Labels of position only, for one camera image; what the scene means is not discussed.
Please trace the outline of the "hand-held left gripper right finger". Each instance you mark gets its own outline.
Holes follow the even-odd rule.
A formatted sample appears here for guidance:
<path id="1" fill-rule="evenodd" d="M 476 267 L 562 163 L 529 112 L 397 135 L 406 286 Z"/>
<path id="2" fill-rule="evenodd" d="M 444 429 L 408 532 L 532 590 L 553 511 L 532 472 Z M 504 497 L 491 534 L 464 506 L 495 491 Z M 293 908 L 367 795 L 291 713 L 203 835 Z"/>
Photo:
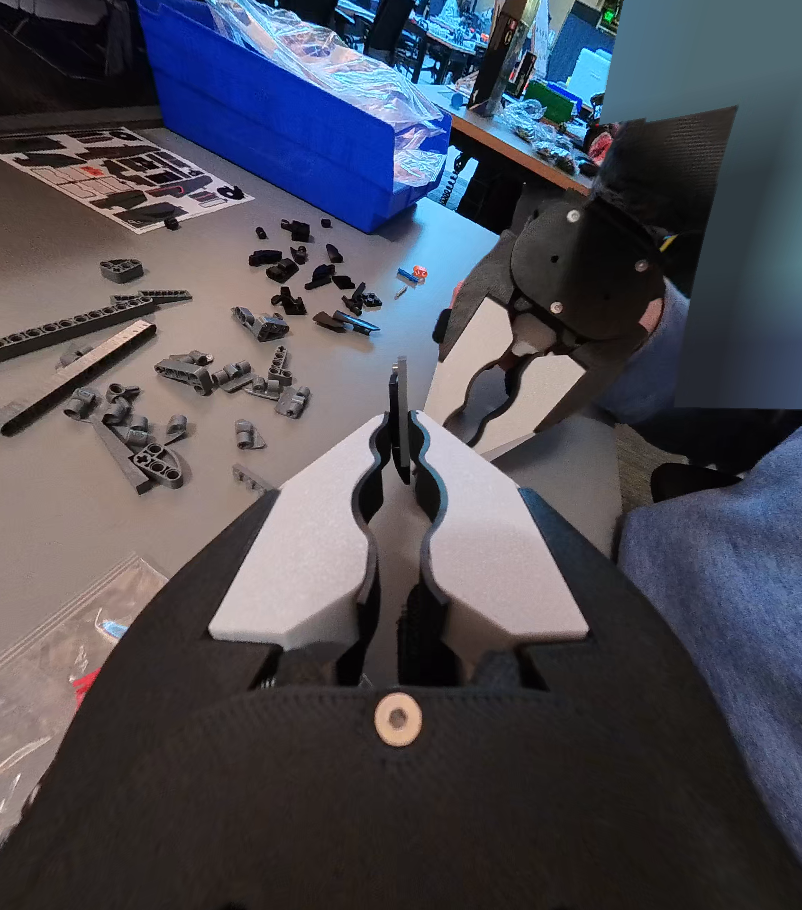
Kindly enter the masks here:
<path id="1" fill-rule="evenodd" d="M 454 685 L 487 654 L 587 639 L 531 510 L 537 497 L 423 411 L 407 426 L 429 527 L 398 622 L 398 681 Z"/>

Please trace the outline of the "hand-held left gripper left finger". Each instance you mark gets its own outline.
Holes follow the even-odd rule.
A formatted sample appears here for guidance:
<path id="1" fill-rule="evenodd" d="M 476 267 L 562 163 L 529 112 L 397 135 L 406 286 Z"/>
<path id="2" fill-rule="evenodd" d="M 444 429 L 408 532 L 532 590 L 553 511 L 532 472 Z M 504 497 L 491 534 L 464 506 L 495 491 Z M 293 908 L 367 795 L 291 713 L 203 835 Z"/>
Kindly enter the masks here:
<path id="1" fill-rule="evenodd" d="M 390 415 L 367 421 L 275 491 L 272 505 L 217 611 L 225 643 L 305 652 L 335 683 L 359 686 L 379 622 L 377 546 Z"/>

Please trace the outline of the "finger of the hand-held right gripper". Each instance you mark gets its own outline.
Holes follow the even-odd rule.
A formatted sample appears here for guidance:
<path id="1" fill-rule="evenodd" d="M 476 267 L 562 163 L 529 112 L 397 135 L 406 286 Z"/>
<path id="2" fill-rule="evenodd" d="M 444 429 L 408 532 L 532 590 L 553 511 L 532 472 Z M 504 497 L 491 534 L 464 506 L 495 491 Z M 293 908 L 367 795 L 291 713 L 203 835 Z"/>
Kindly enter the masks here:
<path id="1" fill-rule="evenodd" d="M 509 310 L 493 298 L 470 306 L 455 298 L 450 308 L 443 351 L 430 382 L 424 413 L 449 421 L 466 404 L 475 379 L 509 351 L 514 336 Z"/>
<path id="2" fill-rule="evenodd" d="M 586 372 L 568 356 L 529 358 L 517 376 L 517 388 L 481 422 L 474 438 L 475 453 L 496 459 L 533 438 L 540 424 Z"/>

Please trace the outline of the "black plate assembly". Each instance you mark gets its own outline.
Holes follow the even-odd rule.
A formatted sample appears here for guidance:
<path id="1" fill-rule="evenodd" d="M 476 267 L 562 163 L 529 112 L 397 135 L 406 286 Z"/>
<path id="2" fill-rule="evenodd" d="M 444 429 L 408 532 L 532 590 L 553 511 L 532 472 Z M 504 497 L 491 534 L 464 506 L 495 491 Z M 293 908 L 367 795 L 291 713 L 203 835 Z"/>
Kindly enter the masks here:
<path id="1" fill-rule="evenodd" d="M 409 486 L 412 478 L 416 478 L 416 468 L 411 467 L 408 389 L 407 383 L 398 384 L 392 373 L 388 382 L 388 403 L 392 459 L 399 479 Z"/>

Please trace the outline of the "person's right forearm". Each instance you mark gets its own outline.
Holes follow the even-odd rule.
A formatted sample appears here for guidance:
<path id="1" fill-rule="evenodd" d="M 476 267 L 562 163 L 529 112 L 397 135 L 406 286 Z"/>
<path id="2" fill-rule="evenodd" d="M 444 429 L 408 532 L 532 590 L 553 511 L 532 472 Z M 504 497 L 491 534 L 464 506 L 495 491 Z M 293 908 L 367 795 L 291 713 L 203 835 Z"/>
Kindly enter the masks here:
<path id="1" fill-rule="evenodd" d="M 593 404 L 616 423 L 640 426 L 674 404 L 690 300 L 668 279 L 659 320 L 625 368 Z"/>

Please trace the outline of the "grey studded lego plate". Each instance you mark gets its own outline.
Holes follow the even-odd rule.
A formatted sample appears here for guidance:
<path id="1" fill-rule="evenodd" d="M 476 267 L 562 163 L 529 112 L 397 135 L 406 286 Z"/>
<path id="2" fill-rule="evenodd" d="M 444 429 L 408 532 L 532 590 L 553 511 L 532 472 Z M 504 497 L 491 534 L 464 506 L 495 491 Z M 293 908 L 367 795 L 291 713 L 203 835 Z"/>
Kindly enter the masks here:
<path id="1" fill-rule="evenodd" d="M 277 486 L 263 479 L 257 473 L 249 470 L 248 467 L 241 463 L 235 462 L 232 465 L 232 476 L 236 483 L 240 484 L 247 491 L 256 497 L 266 495 L 270 491 L 276 491 Z"/>

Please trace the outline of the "pile of black lego pieces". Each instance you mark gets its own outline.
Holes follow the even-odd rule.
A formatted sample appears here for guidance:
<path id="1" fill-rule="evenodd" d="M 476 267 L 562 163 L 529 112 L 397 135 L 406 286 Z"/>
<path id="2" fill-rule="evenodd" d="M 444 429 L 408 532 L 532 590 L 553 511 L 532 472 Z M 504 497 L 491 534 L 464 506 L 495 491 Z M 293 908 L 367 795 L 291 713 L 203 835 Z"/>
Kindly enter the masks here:
<path id="1" fill-rule="evenodd" d="M 296 219 L 281 221 L 281 229 L 289 234 L 292 246 L 287 254 L 274 248 L 261 248 L 248 256 L 248 266 L 262 268 L 265 276 L 278 287 L 271 298 L 271 304 L 280 308 L 288 317 L 307 316 L 308 311 L 303 298 L 294 294 L 288 283 L 297 278 L 300 268 L 308 263 L 309 245 L 313 241 L 312 228 L 307 222 Z M 326 244 L 327 260 L 317 265 L 304 283 L 307 292 L 334 288 L 342 292 L 342 308 L 331 313 L 320 311 L 313 315 L 316 326 L 336 334 L 355 333 L 366 337 L 381 330 L 380 326 L 363 317 L 365 310 L 379 309 L 382 300 L 369 291 L 364 282 L 355 282 L 348 275 L 340 273 L 338 267 L 344 265 L 345 259 L 337 246 Z"/>

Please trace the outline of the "long dark grey lego plate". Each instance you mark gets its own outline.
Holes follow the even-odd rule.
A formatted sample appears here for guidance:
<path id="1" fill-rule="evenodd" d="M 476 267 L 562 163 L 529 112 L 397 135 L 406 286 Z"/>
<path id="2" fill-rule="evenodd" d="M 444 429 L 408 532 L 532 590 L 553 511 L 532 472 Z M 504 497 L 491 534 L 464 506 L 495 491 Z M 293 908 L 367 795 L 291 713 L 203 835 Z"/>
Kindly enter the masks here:
<path id="1" fill-rule="evenodd" d="M 111 336 L 92 351 L 76 359 L 32 391 L 0 408 L 0 436 L 13 436 L 44 413 L 62 403 L 77 388 L 109 370 L 157 334 L 157 325 L 146 320 L 135 321 Z"/>

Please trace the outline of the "dark printed lego box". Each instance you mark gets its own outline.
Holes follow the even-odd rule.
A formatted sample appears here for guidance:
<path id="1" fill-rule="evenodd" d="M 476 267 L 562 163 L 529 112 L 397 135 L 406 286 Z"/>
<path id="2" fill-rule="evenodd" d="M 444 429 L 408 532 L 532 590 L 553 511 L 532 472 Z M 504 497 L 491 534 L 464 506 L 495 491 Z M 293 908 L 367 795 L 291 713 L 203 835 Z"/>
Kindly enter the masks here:
<path id="1" fill-rule="evenodd" d="M 156 106 L 136 2 L 0 2 L 0 117 Z"/>

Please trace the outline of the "background wooden desk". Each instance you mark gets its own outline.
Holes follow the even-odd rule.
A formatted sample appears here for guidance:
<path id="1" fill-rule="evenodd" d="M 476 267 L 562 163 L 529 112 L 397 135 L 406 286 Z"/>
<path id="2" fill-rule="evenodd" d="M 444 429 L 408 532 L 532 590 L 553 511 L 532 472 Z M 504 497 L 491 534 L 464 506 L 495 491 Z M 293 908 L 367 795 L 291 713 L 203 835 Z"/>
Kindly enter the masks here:
<path id="1" fill-rule="evenodd" d="M 449 144 L 459 152 L 466 152 L 475 160 L 492 154 L 508 165 L 536 176 L 548 184 L 588 196 L 591 178 L 579 173 L 568 175 L 538 155 L 532 145 L 517 137 L 505 126 L 499 116 L 484 118 L 466 107 L 454 108 L 453 91 L 448 85 L 414 85 L 435 106 L 451 117 Z"/>

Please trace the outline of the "pile of dark grey pieces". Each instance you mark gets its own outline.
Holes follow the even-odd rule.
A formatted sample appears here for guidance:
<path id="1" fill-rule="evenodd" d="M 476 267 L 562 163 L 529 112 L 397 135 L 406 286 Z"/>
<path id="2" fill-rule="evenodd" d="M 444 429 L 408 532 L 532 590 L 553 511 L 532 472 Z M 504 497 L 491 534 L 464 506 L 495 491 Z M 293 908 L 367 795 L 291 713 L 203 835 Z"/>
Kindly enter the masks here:
<path id="1" fill-rule="evenodd" d="M 121 324 L 125 324 L 126 328 L 138 320 L 148 321 L 146 317 L 149 315 L 128 319 Z M 70 366 L 94 348 L 73 347 L 55 372 Z M 277 409 L 281 414 L 296 418 L 302 412 L 304 398 L 291 399 L 293 377 L 286 368 L 287 362 L 286 348 L 279 344 L 273 351 L 271 366 L 265 372 L 254 370 L 247 360 L 225 363 L 213 370 L 213 357 L 202 351 L 163 358 L 155 366 L 155 372 L 161 378 L 188 386 L 203 397 L 218 390 L 260 393 L 270 400 L 279 401 Z M 137 387 L 117 383 L 111 384 L 104 395 L 99 395 L 86 383 L 68 397 L 64 414 L 76 421 L 88 422 L 96 430 L 138 493 L 153 484 L 178 489 L 183 484 L 183 469 L 169 446 L 186 434 L 188 421 L 184 416 L 173 416 L 161 441 L 154 441 L 146 422 L 138 420 L 132 413 L 133 400 L 139 393 Z"/>

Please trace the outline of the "tall dark carton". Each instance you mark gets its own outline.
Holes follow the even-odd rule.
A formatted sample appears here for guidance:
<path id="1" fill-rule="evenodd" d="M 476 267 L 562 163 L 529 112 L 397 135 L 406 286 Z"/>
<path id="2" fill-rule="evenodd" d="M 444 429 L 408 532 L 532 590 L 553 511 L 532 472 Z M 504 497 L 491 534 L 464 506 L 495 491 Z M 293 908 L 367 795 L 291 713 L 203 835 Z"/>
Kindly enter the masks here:
<path id="1" fill-rule="evenodd" d="M 491 119 L 509 84 L 519 54 L 536 20 L 541 31 L 548 28 L 547 1 L 498 1 L 488 45 L 480 64 L 467 108 L 475 115 Z"/>

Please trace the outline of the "crumpled clear plastic bag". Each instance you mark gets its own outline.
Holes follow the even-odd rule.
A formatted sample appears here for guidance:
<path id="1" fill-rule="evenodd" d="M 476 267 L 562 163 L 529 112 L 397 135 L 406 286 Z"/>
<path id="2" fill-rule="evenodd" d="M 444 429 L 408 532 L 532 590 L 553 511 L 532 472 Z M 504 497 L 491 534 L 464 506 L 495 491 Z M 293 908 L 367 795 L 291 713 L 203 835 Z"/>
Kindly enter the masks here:
<path id="1" fill-rule="evenodd" d="M 428 143 L 447 136 L 443 112 L 402 74 L 292 11 L 252 1 L 209 6 L 222 36 L 391 126 L 396 187 L 422 188 L 441 176 L 447 152 L 429 150 Z"/>

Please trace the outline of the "blue plastic bin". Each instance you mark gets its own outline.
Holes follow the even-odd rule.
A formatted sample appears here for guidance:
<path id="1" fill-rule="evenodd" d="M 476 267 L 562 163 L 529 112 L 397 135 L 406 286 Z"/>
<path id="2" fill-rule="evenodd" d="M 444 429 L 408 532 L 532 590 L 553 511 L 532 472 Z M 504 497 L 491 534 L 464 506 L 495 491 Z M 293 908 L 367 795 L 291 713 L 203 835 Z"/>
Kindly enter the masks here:
<path id="1" fill-rule="evenodd" d="M 425 151 L 437 174 L 395 180 L 389 125 L 222 36 L 201 2 L 138 2 L 165 126 L 364 233 L 437 188 L 451 117 Z"/>

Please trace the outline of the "zip bag of red pins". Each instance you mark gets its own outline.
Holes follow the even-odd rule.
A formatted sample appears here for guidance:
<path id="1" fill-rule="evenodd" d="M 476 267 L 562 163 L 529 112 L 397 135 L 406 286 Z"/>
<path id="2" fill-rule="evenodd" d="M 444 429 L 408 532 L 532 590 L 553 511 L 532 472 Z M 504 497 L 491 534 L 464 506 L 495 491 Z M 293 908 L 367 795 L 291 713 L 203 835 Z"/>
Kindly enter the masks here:
<path id="1" fill-rule="evenodd" d="M 53 760 L 95 673 L 166 582 L 132 554 L 0 654 L 0 841 Z"/>

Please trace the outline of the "long dark grey holed beam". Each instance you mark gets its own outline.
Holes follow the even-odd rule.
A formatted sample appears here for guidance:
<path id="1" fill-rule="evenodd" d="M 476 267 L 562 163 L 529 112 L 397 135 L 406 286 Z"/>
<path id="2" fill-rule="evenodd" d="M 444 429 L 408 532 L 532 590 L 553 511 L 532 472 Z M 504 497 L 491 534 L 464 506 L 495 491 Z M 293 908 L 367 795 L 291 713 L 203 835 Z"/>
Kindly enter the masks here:
<path id="1" fill-rule="evenodd" d="M 192 294 L 188 290 L 142 290 L 112 295 L 110 303 L 98 309 L 0 337 L 0 363 L 152 314 L 162 305 L 191 300 Z"/>

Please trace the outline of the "printed white parts sheet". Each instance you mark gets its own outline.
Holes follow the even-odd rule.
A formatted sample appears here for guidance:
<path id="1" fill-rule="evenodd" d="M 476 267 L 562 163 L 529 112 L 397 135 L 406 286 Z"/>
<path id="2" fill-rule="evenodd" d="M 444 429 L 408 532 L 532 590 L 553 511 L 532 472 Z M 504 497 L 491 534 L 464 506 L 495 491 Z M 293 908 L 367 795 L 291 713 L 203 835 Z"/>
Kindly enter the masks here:
<path id="1" fill-rule="evenodd" d="M 0 135 L 0 161 L 136 234 L 253 200 L 125 127 Z"/>

